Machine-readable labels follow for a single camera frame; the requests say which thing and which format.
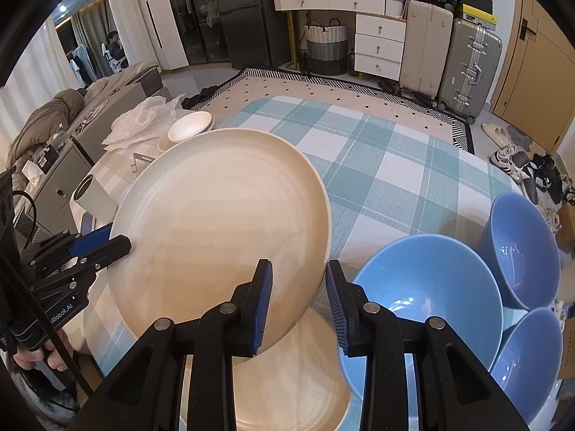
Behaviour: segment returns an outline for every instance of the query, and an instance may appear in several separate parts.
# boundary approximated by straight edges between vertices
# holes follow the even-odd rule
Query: glass door
[[[216,0],[170,0],[170,4],[189,64],[229,61]]]

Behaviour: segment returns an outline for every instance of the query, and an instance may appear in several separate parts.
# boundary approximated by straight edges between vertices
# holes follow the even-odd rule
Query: blue and white checkered cloth
[[[408,235],[439,233],[475,247],[493,200],[508,191],[520,193],[501,170],[451,144],[387,119],[311,100],[257,100],[222,127],[269,131],[306,154],[330,199],[330,257],[339,259],[348,280],[373,254]],[[134,180],[129,170],[133,152],[159,154],[154,141],[141,143],[105,155],[93,169],[118,203]],[[82,213],[75,210],[77,222]],[[113,303],[106,275],[98,277],[90,300],[85,335],[107,374],[134,338]],[[331,322],[325,288],[312,308]],[[352,398],[339,431],[357,431],[361,405]]]

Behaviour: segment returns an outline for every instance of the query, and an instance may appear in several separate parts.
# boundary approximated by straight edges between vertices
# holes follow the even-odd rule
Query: chair
[[[102,56],[104,56],[108,60],[108,63],[110,63],[110,68],[114,72],[114,74],[124,70],[122,68],[122,63],[126,59],[126,57],[123,57],[121,60],[113,59],[111,57],[110,50],[107,50],[105,43],[102,44]]]

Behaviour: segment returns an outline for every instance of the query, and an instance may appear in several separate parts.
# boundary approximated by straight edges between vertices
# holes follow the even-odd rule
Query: screw
[[[220,313],[232,314],[236,310],[236,308],[237,306],[235,305],[235,303],[232,302],[222,303],[220,305]]]
[[[160,318],[153,323],[154,329],[156,330],[166,330],[170,327],[170,320],[168,318]]]
[[[445,327],[445,321],[442,318],[433,317],[429,320],[429,325],[434,329],[441,330]]]
[[[363,305],[363,310],[365,312],[369,312],[371,314],[375,314],[377,312],[380,312],[381,306],[378,305],[377,303],[373,303],[373,302],[367,302],[365,305]]]

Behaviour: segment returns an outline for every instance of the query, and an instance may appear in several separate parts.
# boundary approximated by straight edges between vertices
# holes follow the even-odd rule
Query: human hand
[[[68,353],[72,355],[74,348],[70,344],[66,332],[60,329],[58,331],[58,336],[61,338],[62,342],[64,342],[64,346],[66,347],[66,350],[68,350]],[[48,366],[50,366],[53,370],[67,370],[68,367],[65,365],[64,360],[57,352],[51,340],[48,340],[44,344],[44,348],[50,352],[50,355],[48,356]],[[36,350],[35,352],[30,352],[28,350],[24,350],[24,348],[18,345],[18,352],[14,355],[13,358],[18,366],[20,366],[23,370],[29,371],[36,367],[37,361],[42,361],[44,359],[44,352],[42,349]]]

